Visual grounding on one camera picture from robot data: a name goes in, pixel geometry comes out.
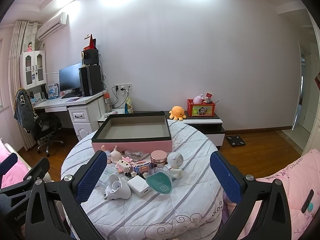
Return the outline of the white night light plug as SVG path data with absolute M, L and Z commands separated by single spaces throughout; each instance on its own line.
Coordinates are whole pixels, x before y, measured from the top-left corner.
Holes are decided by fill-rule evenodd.
M 104 198 L 113 199 L 129 199 L 131 197 L 131 189 L 127 182 L 123 181 L 116 174 L 108 177 L 108 186 L 105 189 Z

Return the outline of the dental flossers clear box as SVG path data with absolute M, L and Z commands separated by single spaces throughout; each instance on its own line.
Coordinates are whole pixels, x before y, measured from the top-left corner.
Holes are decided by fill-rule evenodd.
M 103 173 L 101 174 L 101 176 L 97 182 L 97 185 L 101 188 L 103 188 L 103 187 L 106 188 L 109 185 L 109 180 L 108 180 L 109 176 L 112 174 L 118 175 L 117 168 L 115 167 L 114 164 L 107 165 L 106 168 L 104 169 Z

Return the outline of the pink block figure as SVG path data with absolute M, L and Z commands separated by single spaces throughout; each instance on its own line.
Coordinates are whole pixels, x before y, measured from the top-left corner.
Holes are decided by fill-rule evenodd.
M 133 161 L 129 157 L 122 157 L 116 163 L 116 169 L 119 173 L 131 173 Z

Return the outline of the white charger cube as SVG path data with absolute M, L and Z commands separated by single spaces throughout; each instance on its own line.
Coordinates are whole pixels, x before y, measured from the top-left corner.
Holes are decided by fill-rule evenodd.
M 147 184 L 146 180 L 140 176 L 135 176 L 128 180 L 127 184 L 130 189 L 140 198 L 144 197 L 147 193 L 150 192 L 150 187 Z

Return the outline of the clear plastic bag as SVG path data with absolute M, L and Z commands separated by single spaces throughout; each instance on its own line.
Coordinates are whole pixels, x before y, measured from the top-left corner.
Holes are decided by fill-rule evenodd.
M 141 161 L 144 158 L 144 153 L 138 151 L 138 152 L 132 152 L 132 151 L 125 151 L 124 152 L 125 157 L 129 157 L 133 161 Z

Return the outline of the clear round floss container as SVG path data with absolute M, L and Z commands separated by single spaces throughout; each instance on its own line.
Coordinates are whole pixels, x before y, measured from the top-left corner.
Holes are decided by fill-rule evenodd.
M 169 170 L 165 166 L 157 166 L 149 170 L 145 180 L 149 187 L 160 194 L 170 194 L 172 192 L 172 179 Z

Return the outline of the rose gold round jar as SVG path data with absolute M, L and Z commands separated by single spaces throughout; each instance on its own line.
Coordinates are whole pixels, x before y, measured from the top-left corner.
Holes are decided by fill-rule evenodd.
M 164 166 L 167 163 L 167 152 L 163 150 L 155 150 L 151 152 L 150 158 L 153 166 Z

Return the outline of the white astronaut figurine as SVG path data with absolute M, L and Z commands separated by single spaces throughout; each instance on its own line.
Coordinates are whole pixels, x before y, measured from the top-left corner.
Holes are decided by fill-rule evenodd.
M 167 168 L 171 178 L 181 179 L 183 170 L 180 168 L 184 162 L 183 156 L 178 152 L 171 152 L 167 157 Z

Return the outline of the colourful block radio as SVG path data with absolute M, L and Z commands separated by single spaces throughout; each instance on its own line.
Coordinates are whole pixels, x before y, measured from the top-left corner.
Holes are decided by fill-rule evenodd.
M 152 163 L 150 161 L 138 161 L 132 166 L 133 171 L 136 173 L 145 173 L 152 169 Z

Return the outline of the white desk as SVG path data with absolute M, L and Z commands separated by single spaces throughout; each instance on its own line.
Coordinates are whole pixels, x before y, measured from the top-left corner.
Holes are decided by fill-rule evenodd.
M 34 108 L 44 109 L 47 113 L 68 111 L 79 141 L 99 128 L 98 120 L 106 113 L 102 92 L 87 97 L 46 100 L 37 103 Z

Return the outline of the black computer tower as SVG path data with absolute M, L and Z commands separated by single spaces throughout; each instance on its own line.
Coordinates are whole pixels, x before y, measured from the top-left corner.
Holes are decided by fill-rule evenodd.
M 88 65 L 79 68 L 82 96 L 93 96 L 103 91 L 99 65 Z

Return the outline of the black white tv cabinet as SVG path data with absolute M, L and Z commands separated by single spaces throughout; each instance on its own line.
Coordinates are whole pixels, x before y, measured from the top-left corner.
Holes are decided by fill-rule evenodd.
M 216 114 L 214 116 L 189 116 L 185 111 L 185 115 L 184 123 L 206 135 L 218 149 L 223 145 L 226 131 L 222 127 L 223 121 Z

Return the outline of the pink black storage box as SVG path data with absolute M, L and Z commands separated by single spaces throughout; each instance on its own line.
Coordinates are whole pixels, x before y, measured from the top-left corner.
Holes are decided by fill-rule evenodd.
M 164 111 L 111 114 L 92 137 L 95 151 L 104 146 L 120 152 L 172 151 L 172 137 Z

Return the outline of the black speaker with red flag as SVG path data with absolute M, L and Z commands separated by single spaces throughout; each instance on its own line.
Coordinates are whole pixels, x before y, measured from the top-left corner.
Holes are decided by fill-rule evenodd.
M 91 35 L 87 35 L 85 39 L 89 39 L 89 45 L 84 47 L 81 52 L 82 65 L 97 65 L 99 64 L 99 51 L 96 48 L 96 39 Z

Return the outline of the pink plush toy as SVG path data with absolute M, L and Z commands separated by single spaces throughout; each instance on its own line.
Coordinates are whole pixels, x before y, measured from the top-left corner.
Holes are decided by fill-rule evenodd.
M 203 103 L 203 101 L 204 101 L 203 94 L 200 94 L 193 99 L 193 104 L 200 105 Z

